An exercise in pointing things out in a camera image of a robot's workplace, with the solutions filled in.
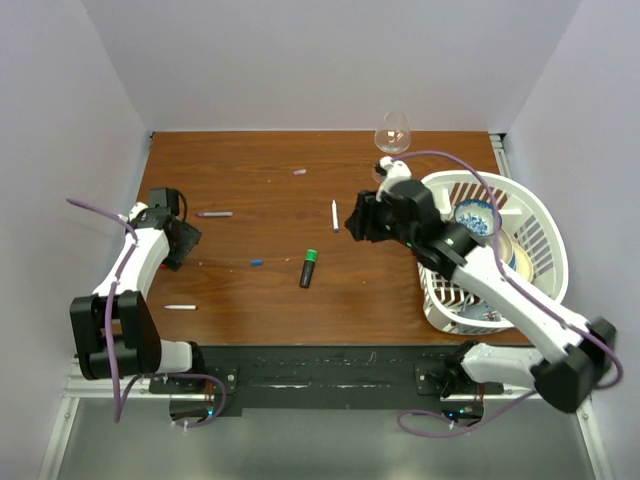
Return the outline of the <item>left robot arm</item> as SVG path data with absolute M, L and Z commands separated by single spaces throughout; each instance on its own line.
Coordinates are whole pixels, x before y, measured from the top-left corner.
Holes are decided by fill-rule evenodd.
M 70 305 L 76 356 L 88 380 L 112 376 L 172 374 L 185 392 L 200 390 L 207 368 L 197 343 L 163 340 L 147 296 L 157 271 L 179 270 L 201 238 L 187 222 L 186 197 L 174 188 L 150 191 L 124 216 L 107 213 L 125 229 L 122 250 L 106 278 Z

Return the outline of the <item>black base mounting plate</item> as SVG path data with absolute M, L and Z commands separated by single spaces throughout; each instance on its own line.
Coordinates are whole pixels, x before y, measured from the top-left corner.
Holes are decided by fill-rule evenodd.
M 226 416 L 246 409 L 444 410 L 479 416 L 483 401 L 504 388 L 455 383 L 445 362 L 452 346 L 205 346 L 204 365 L 222 385 L 157 378 L 150 391 L 171 398 L 170 411 Z

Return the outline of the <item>green highlighter cap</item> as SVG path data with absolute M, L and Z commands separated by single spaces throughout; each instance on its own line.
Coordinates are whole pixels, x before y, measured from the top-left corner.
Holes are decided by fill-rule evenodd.
M 306 261 L 316 262 L 318 258 L 318 252 L 314 249 L 308 249 L 306 252 Z

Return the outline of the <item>cream plate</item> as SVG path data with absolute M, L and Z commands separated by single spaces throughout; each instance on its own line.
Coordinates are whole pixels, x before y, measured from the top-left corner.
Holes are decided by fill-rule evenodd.
M 533 280 L 534 267 L 526 251 L 504 230 L 499 232 L 500 258 L 528 282 Z

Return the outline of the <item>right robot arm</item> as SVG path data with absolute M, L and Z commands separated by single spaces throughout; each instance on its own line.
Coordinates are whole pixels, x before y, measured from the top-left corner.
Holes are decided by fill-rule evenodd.
M 422 266 L 478 296 L 528 338 L 528 348 L 464 343 L 446 362 L 452 390 L 466 393 L 481 383 L 532 388 L 555 409 L 574 413 L 600 387 L 613 363 L 615 326 L 555 302 L 464 226 L 442 220 L 420 181 L 359 192 L 345 226 L 357 241 L 405 245 Z

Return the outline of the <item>clear wine glass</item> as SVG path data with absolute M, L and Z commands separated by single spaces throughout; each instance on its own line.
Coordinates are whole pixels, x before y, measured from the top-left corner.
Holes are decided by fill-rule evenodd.
M 374 143 L 382 157 L 395 157 L 404 153 L 411 144 L 409 119 L 399 112 L 387 113 L 374 134 Z

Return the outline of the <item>white plastic dish basket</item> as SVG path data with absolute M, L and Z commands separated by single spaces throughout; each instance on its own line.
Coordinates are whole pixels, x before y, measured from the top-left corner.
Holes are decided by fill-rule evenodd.
M 566 248 L 560 231 L 543 203 L 526 187 L 506 177 L 483 172 L 494 194 L 502 228 L 529 255 L 534 267 L 533 286 L 553 300 L 564 299 L 569 282 Z M 489 195 L 468 171 L 449 170 L 430 174 L 422 183 L 432 191 L 444 219 L 453 219 L 455 206 L 463 200 L 488 201 Z M 511 329 L 504 317 L 468 318 L 482 299 L 423 266 L 418 267 L 424 293 L 426 320 L 440 332 L 453 335 L 488 335 Z

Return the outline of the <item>purple pen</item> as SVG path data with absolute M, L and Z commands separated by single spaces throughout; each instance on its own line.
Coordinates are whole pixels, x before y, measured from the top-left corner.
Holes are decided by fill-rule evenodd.
M 229 218 L 233 216 L 232 211 L 210 211 L 210 212 L 197 212 L 198 218 Z

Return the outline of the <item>green highlighter pen black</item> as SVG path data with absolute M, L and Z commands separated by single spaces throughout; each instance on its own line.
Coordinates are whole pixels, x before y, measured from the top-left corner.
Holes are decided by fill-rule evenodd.
M 301 288 L 308 288 L 310 286 L 315 264 L 316 262 L 312 260 L 304 261 L 300 280 L 299 280 L 299 286 Z

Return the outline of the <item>white pen red tip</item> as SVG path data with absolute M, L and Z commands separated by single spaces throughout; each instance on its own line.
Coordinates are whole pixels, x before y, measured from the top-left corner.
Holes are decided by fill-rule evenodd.
M 170 304 L 164 305 L 164 309 L 170 311 L 197 311 L 199 307 L 193 304 Z

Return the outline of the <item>white pen blue tip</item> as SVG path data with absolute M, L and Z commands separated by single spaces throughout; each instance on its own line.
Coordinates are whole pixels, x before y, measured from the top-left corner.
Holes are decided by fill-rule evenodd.
M 331 201 L 332 230 L 334 233 L 340 231 L 338 205 L 335 199 Z

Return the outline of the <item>blue white patterned bowl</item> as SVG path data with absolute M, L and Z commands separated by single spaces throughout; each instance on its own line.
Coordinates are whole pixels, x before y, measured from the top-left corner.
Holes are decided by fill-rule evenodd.
M 454 208 L 454 221 L 482 239 L 493 237 L 502 227 L 499 211 L 486 201 L 467 199 Z

